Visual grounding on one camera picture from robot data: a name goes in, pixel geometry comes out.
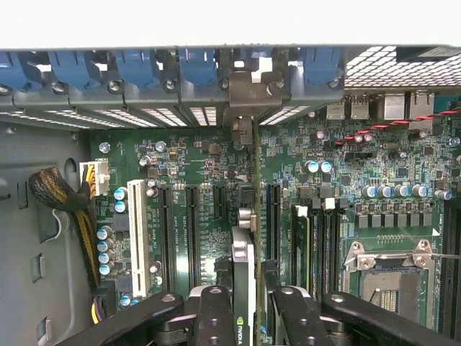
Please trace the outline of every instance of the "motherboard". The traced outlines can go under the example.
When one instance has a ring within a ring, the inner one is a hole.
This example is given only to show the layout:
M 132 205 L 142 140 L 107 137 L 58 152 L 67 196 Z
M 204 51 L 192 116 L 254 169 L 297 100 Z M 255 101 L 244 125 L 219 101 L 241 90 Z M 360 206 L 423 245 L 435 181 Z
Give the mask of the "motherboard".
M 233 228 L 250 224 L 241 209 L 254 205 L 258 222 L 244 228 L 282 285 L 317 300 L 349 292 L 438 330 L 461 120 L 373 125 L 309 114 L 259 127 L 253 146 L 227 128 L 92 131 L 92 158 L 110 175 L 109 194 L 95 198 L 100 273 L 115 281 L 118 309 L 215 284 Z

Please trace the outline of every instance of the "white pci slot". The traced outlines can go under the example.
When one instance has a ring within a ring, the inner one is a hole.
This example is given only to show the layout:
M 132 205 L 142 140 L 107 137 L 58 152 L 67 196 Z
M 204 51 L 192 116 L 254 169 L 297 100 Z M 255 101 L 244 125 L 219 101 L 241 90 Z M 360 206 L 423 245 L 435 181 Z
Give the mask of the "white pci slot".
M 150 286 L 146 183 L 142 179 L 132 180 L 127 189 L 133 296 L 146 297 Z

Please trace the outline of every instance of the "white power connector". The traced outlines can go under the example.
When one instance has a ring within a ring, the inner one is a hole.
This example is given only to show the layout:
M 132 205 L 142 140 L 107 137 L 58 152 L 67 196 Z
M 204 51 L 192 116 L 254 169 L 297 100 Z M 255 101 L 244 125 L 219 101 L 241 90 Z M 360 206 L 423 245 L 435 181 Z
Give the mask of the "white power connector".
M 96 196 L 106 196 L 109 194 L 109 163 L 107 161 L 80 162 L 80 183 L 83 182 L 84 170 L 89 165 L 94 165 L 96 176 Z

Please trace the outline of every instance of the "yellow wire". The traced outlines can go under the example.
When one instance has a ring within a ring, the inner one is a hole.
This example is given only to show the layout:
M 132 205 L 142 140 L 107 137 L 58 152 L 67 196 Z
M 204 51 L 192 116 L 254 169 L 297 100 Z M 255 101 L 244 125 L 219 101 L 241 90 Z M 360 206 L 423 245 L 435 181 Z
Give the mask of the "yellow wire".
M 96 315 L 96 306 L 94 305 L 94 303 L 91 305 L 91 317 L 93 319 L 94 324 L 99 323 L 98 316 Z

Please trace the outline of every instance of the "gray case wall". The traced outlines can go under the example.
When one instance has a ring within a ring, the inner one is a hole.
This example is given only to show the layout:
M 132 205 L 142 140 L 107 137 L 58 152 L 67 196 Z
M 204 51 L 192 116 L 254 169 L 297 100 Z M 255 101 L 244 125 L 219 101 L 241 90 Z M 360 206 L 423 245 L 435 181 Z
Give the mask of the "gray case wall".
M 41 242 L 56 234 L 57 223 L 29 190 L 26 203 L 25 184 L 56 165 L 75 188 L 79 176 L 68 159 L 78 167 L 89 160 L 89 149 L 71 132 L 15 125 L 11 135 L 9 127 L 0 123 L 0 196 L 9 195 L 0 200 L 0 345 L 38 345 L 47 325 L 49 340 L 40 345 L 51 346 L 90 326 L 90 292 L 75 229 Z M 40 254 L 45 270 L 33 282 Z

